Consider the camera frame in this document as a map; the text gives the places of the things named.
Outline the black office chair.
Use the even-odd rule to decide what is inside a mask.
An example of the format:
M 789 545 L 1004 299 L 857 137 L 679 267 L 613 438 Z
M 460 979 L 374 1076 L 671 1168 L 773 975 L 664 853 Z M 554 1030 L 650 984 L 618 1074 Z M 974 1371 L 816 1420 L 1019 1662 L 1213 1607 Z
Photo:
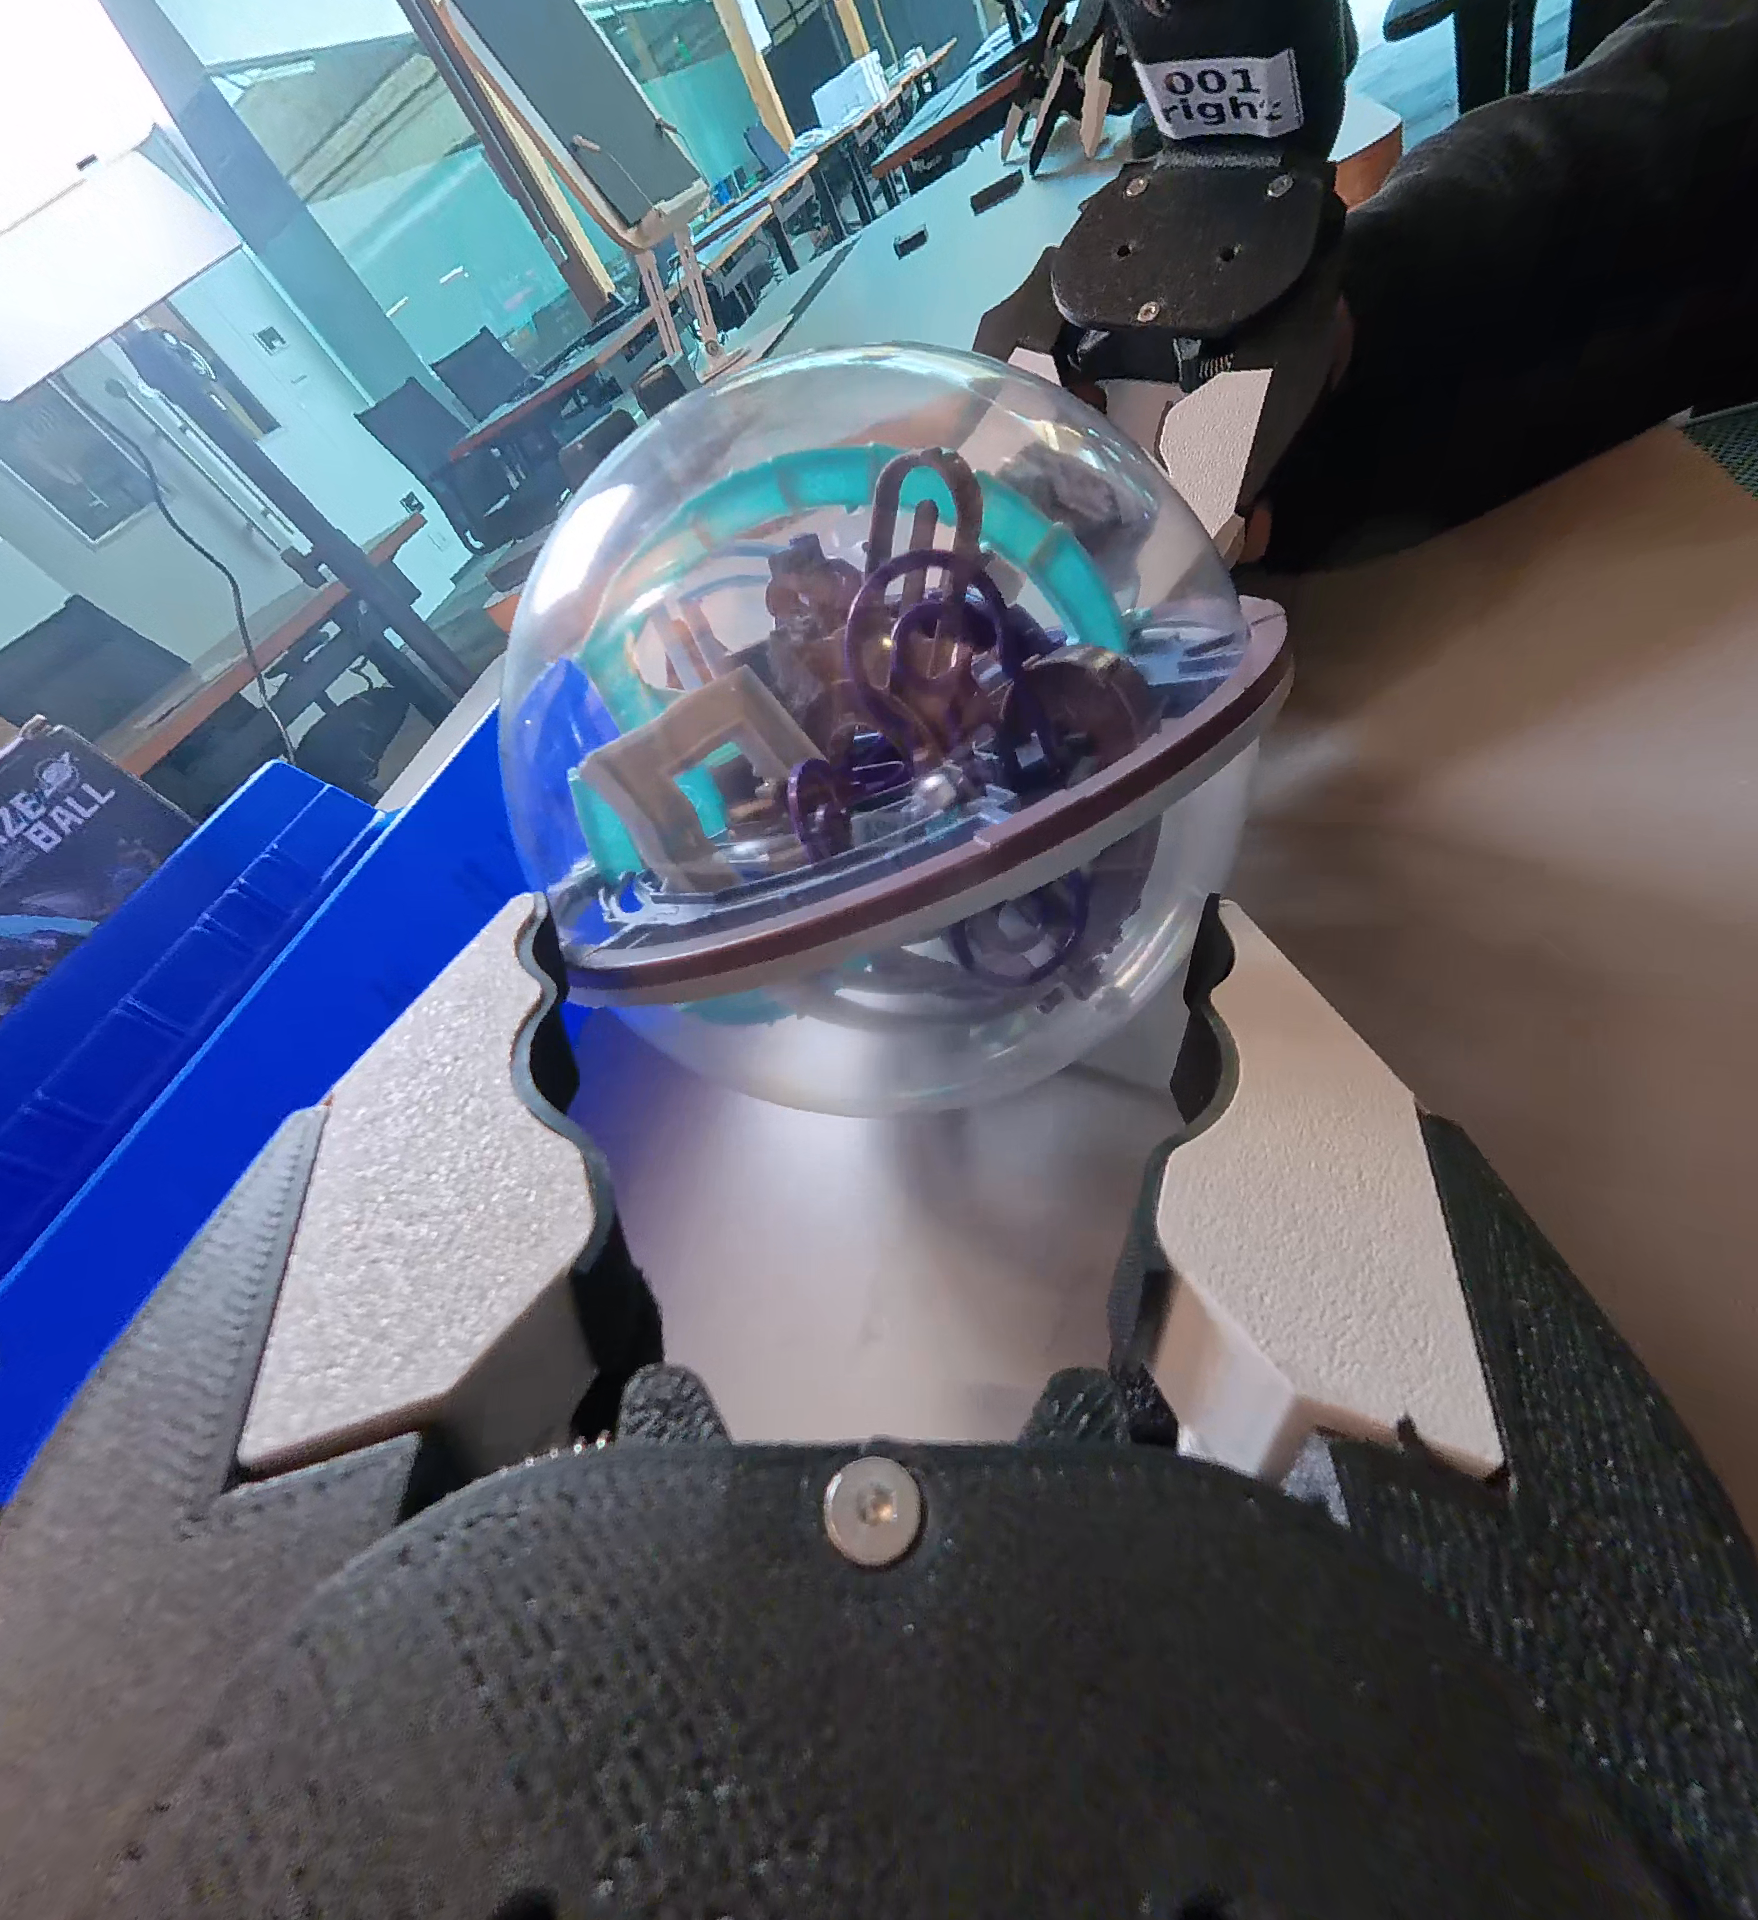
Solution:
M 465 426 L 415 378 L 355 420 L 432 491 L 469 552 L 499 550 L 527 534 L 529 501 L 508 457 L 496 448 L 460 453 Z

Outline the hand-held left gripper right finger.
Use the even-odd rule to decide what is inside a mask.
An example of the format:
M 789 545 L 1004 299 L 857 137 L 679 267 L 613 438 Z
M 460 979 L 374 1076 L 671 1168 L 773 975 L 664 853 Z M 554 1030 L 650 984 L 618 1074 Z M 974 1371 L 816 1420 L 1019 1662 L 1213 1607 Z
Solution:
M 1180 1127 L 1111 1287 L 1111 1368 L 1177 1452 L 1273 1484 L 1316 1437 L 1507 1465 L 1420 1103 L 1250 916 L 1209 900 L 1142 1019 Z

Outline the bright studio light panel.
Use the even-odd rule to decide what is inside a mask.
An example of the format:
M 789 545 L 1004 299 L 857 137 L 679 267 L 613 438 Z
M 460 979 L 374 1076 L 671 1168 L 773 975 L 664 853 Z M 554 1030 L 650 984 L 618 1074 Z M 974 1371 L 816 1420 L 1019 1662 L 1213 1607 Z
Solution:
M 0 402 L 240 247 L 109 12 L 0 2 Z

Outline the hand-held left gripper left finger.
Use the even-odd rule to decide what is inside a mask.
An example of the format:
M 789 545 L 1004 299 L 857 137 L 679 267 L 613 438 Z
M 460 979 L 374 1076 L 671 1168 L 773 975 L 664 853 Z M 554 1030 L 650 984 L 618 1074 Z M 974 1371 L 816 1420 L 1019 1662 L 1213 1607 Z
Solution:
M 246 1473 L 407 1432 L 486 1473 L 572 1437 L 607 1366 L 578 1287 L 616 1203 L 603 1157 L 531 1076 L 559 1006 L 532 960 L 542 918 L 508 900 L 329 1093 Z

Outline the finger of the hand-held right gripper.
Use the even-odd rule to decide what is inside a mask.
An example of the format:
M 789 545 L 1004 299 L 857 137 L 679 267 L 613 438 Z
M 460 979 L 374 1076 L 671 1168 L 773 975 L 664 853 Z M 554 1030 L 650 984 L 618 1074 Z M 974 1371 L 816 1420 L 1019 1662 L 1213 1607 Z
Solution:
M 1180 395 L 1159 428 L 1159 461 L 1195 514 L 1236 514 L 1265 410 L 1265 368 L 1217 371 Z

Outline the blue plastic bin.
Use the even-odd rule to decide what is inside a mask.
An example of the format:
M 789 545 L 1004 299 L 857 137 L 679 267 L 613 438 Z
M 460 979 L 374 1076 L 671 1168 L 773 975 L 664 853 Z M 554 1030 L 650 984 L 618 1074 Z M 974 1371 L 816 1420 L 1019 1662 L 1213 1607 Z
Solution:
M 521 893 L 488 703 L 396 809 L 254 774 L 0 1023 L 0 1503 L 276 1127 Z

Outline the dark blue cardboard box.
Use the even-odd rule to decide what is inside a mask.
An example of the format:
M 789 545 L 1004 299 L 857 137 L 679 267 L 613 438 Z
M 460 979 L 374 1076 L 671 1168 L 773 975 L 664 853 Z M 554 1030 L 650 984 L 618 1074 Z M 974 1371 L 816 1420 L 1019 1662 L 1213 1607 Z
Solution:
M 31 719 L 0 750 L 0 1021 L 193 830 L 81 733 Z

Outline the clear maze ball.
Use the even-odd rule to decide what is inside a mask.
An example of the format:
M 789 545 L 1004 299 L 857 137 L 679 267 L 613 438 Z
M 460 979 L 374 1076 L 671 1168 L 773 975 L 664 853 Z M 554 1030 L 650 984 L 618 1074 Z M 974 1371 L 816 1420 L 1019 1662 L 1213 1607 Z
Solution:
M 1029 371 L 733 373 L 578 486 L 511 626 L 502 791 L 567 992 L 787 1107 L 1034 1086 L 1190 958 L 1287 639 Z

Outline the person's right forearm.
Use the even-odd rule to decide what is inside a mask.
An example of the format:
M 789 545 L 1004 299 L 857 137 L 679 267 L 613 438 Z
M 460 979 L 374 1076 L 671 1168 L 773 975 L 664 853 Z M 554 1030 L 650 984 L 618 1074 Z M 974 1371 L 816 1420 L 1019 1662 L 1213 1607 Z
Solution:
M 1460 527 L 1758 395 L 1758 2 L 1650 3 L 1415 144 L 1346 217 L 1346 348 L 1262 565 Z

